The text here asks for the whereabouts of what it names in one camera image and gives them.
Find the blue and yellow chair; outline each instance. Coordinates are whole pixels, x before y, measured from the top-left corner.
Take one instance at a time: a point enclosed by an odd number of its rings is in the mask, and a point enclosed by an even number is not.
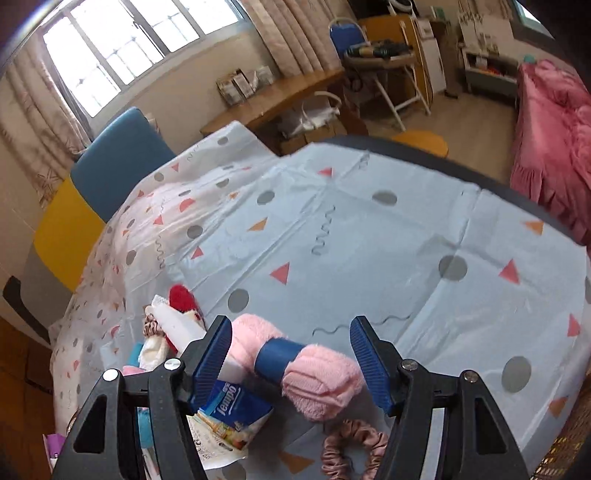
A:
[[[47,339],[66,311],[92,247],[131,190],[175,154],[138,108],[115,119],[92,142],[48,205],[22,279],[3,296]]]

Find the pink blanket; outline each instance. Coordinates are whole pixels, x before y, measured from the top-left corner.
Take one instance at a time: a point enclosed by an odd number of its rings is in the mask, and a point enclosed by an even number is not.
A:
[[[511,187],[591,252],[591,95],[549,60],[521,66],[519,94]]]

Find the round stool seat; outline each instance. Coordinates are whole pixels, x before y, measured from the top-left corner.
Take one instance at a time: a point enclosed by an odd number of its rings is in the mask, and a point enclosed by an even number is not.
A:
[[[426,130],[407,130],[401,134],[394,135],[391,139],[395,142],[424,150],[438,157],[445,158],[449,153],[449,147],[443,137]]]

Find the yellow chair section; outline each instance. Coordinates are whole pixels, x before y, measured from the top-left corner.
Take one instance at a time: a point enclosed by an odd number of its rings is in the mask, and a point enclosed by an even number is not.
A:
[[[46,267],[74,291],[104,227],[68,177],[47,207],[33,245]]]
[[[449,147],[443,137],[426,130],[407,130],[394,135],[392,140],[403,143],[409,147],[418,148],[438,157],[447,157]]]

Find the metal screw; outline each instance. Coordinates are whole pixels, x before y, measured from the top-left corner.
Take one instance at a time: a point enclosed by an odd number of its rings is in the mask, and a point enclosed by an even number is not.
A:
[[[466,380],[467,382],[476,383],[478,382],[479,378],[480,377],[474,370],[466,370],[464,372],[464,380]]]
[[[178,358],[171,358],[170,360],[166,360],[164,362],[164,368],[166,370],[176,370],[180,366],[181,361]]]
[[[405,360],[402,360],[402,368],[408,370],[409,372],[412,372],[418,368],[418,362],[416,360],[413,360],[412,358],[407,358]]]
[[[107,382],[112,382],[115,378],[119,376],[119,372],[114,368],[108,369],[105,373],[103,373],[103,378],[107,380]]]

